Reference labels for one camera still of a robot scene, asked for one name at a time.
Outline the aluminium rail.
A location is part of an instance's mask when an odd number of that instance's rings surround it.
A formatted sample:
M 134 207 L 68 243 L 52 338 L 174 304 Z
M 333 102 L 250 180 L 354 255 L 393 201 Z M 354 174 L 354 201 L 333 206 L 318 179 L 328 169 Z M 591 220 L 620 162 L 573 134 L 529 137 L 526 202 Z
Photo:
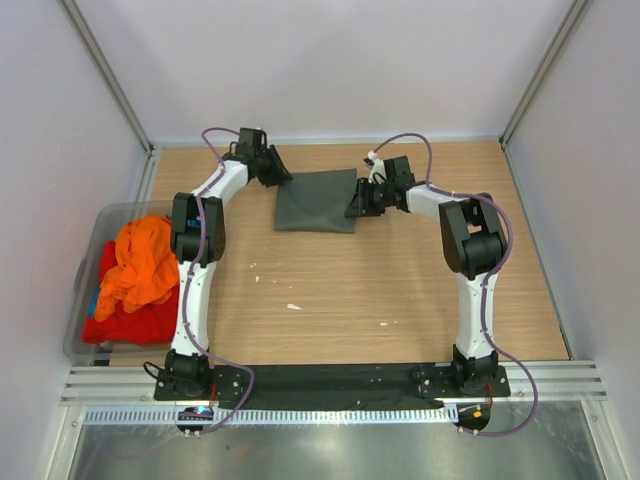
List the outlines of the aluminium rail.
M 529 361 L 541 401 L 603 401 L 606 389 L 589 360 Z M 153 400 L 155 381 L 140 367 L 74 367 L 63 404 L 134 404 Z

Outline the right aluminium frame post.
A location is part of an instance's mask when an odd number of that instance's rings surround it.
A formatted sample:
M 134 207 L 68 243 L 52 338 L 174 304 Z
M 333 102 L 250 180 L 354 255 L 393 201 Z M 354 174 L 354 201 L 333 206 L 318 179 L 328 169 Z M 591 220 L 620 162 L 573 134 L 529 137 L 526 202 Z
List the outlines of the right aluminium frame post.
M 501 149 L 505 151 L 517 129 L 530 110 L 534 100 L 550 78 L 556 64 L 567 48 L 571 38 L 592 6 L 592 0 L 573 0 L 563 15 L 559 26 L 538 62 L 515 110 L 511 114 L 502 135 L 499 138 Z

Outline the orange t shirt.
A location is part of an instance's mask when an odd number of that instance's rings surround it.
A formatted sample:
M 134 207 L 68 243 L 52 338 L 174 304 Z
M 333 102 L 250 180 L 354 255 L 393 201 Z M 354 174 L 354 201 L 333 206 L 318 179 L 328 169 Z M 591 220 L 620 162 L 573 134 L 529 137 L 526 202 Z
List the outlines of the orange t shirt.
M 180 275 L 170 240 L 171 221 L 165 216 L 148 215 L 122 227 L 115 240 L 116 265 L 100 284 L 96 321 L 106 321 L 118 306 L 133 313 L 171 297 Z

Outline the clear plastic bin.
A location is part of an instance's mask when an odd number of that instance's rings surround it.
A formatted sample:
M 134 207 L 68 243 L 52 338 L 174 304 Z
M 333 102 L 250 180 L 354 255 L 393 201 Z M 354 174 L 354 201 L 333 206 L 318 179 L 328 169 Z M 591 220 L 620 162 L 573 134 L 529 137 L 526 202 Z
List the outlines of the clear plastic bin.
M 170 343 L 136 345 L 114 341 L 90 344 L 82 339 L 85 320 L 100 286 L 99 266 L 103 248 L 114 240 L 128 222 L 146 215 L 169 217 L 172 213 L 170 200 L 116 203 L 96 211 L 86 224 L 85 240 L 82 244 L 80 262 L 73 284 L 73 300 L 67 321 L 62 349 L 75 365 L 88 365 L 94 361 L 115 364 L 135 359 L 164 358 Z

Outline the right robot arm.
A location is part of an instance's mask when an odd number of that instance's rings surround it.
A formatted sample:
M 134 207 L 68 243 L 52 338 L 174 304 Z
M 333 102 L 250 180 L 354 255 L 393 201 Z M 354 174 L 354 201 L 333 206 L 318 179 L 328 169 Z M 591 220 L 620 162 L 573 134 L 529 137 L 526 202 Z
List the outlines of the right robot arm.
M 458 285 L 459 326 L 450 381 L 464 396 L 483 391 L 499 366 L 493 299 L 497 272 L 510 253 L 501 210 L 488 194 L 449 192 L 417 182 L 405 156 L 382 160 L 371 151 L 364 163 L 369 174 L 356 181 L 345 216 L 380 216 L 395 207 L 439 222 L 444 260 Z

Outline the left aluminium frame post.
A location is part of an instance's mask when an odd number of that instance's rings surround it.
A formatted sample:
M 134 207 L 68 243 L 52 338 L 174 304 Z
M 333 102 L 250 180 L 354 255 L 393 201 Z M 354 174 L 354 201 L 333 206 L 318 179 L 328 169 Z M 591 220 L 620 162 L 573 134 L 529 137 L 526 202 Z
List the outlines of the left aluminium frame post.
M 154 145 L 136 115 L 133 106 L 77 2 L 73 0 L 60 0 L 58 1 L 58 5 L 66 15 L 89 60 L 96 69 L 137 142 L 145 154 L 151 156 L 154 151 Z

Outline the aluminium frame post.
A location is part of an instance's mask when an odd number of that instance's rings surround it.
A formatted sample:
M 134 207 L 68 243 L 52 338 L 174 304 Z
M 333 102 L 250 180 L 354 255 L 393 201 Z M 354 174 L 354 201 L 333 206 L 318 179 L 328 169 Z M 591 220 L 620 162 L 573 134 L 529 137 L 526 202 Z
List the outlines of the aluminium frame post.
M 556 64 L 567 48 L 571 38 L 592 6 L 592 0 L 573 0 L 563 15 L 559 26 L 538 62 L 515 110 L 511 114 L 502 135 L 499 138 L 501 149 L 505 151 L 517 129 L 530 110 L 534 100 L 550 78 Z
M 154 151 L 154 145 L 136 115 L 133 106 L 77 2 L 73 0 L 60 0 L 58 1 L 58 5 L 66 15 L 89 60 L 96 69 L 137 142 L 145 154 L 151 156 Z

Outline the red t shirt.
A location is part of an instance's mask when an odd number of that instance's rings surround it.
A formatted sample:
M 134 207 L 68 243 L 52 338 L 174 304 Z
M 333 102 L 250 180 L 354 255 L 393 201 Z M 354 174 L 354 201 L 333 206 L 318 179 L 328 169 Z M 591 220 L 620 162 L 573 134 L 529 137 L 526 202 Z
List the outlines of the red t shirt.
M 119 302 L 104 321 L 87 316 L 81 339 L 88 344 L 112 341 L 154 345 L 169 342 L 176 328 L 178 300 L 179 286 L 175 285 L 166 300 L 144 305 L 134 312 L 126 312 Z

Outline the grey t shirt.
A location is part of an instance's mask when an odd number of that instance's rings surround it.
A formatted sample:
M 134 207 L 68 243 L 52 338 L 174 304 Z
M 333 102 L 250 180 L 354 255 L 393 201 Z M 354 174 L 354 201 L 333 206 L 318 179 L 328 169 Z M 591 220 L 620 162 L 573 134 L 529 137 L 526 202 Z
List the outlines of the grey t shirt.
M 355 220 L 345 211 L 357 179 L 356 169 L 292 173 L 292 179 L 278 187 L 273 229 L 353 234 Z

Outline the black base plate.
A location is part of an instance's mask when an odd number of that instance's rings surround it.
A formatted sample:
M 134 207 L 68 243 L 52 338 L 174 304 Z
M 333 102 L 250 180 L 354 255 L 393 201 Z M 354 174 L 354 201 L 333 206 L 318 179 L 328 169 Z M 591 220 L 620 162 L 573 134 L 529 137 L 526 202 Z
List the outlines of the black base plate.
M 435 409 L 446 399 L 506 398 L 505 368 L 491 377 L 458 382 L 450 364 L 263 365 L 254 374 L 216 366 L 195 376 L 160 372 L 158 401 L 211 400 L 230 409 L 245 393 L 246 410 L 355 411 Z

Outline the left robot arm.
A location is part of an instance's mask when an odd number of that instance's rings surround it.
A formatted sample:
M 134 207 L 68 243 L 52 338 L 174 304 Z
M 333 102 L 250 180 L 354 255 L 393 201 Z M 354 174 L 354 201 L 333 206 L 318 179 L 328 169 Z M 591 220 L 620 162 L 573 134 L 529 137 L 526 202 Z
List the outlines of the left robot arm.
M 212 387 L 208 304 L 213 275 L 226 248 L 225 206 L 253 179 L 269 188 L 292 178 L 265 131 L 210 127 L 201 137 L 207 139 L 212 132 L 230 133 L 235 139 L 225 154 L 205 142 L 218 165 L 202 185 L 176 194 L 171 212 L 170 247 L 178 261 L 179 300 L 164 382 L 176 383 L 192 400 L 204 398 Z

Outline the blue t shirt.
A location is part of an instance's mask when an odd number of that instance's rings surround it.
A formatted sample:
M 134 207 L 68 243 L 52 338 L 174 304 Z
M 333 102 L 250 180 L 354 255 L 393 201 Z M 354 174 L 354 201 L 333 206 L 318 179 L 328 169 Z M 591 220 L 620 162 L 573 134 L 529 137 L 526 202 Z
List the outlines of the blue t shirt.
M 98 300 L 99 300 L 99 292 L 97 292 L 91 300 L 91 303 L 88 309 L 88 317 L 94 318 Z

